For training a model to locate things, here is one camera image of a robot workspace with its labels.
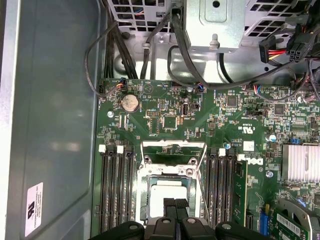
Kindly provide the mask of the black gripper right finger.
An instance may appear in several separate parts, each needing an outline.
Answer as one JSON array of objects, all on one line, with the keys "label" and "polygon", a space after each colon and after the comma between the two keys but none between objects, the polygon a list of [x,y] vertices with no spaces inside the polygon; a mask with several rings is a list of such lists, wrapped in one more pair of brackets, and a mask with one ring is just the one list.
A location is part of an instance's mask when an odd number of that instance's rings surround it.
[{"label": "black gripper right finger", "polygon": [[175,200],[177,220],[184,240],[269,240],[268,236],[255,232],[235,222],[224,221],[210,227],[203,218],[189,216],[189,203],[185,198]]}]

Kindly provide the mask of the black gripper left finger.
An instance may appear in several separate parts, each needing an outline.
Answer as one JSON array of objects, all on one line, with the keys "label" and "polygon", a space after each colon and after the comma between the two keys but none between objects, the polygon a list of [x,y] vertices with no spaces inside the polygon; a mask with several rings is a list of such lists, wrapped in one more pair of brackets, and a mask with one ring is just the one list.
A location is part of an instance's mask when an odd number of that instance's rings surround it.
[{"label": "black gripper left finger", "polygon": [[177,235],[176,203],[163,199],[163,217],[154,217],[144,227],[136,221],[127,221],[94,237],[93,240],[174,240]]}]

